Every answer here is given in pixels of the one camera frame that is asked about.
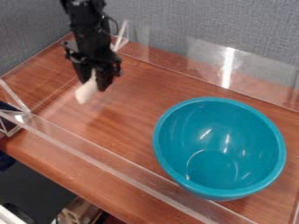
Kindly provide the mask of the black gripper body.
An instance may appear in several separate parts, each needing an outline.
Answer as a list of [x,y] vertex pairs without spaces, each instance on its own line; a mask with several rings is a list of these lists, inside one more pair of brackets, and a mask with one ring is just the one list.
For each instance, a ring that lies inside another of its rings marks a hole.
[[66,58],[75,63],[90,64],[93,68],[117,69],[117,77],[121,75],[122,59],[111,50],[113,35],[110,23],[102,20],[98,25],[83,32],[74,31],[75,39],[63,41]]

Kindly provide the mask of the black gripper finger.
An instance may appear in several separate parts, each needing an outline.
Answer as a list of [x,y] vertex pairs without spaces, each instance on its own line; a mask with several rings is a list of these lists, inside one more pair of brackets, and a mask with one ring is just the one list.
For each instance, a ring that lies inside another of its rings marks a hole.
[[82,83],[86,83],[91,77],[93,66],[90,64],[75,63],[74,68],[75,68],[77,74],[79,76],[79,81]]
[[97,69],[97,83],[98,90],[105,92],[109,86],[113,84],[117,77],[117,69],[114,67]]

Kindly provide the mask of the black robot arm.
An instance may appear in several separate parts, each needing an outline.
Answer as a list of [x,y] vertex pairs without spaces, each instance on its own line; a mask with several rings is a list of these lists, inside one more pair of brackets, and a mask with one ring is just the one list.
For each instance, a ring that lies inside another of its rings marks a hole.
[[61,0],[70,16],[70,30],[78,50],[65,46],[66,58],[71,61],[79,81],[86,83],[97,76],[98,90],[105,92],[121,76],[122,58],[111,49],[110,21],[118,21],[105,12],[106,0]]

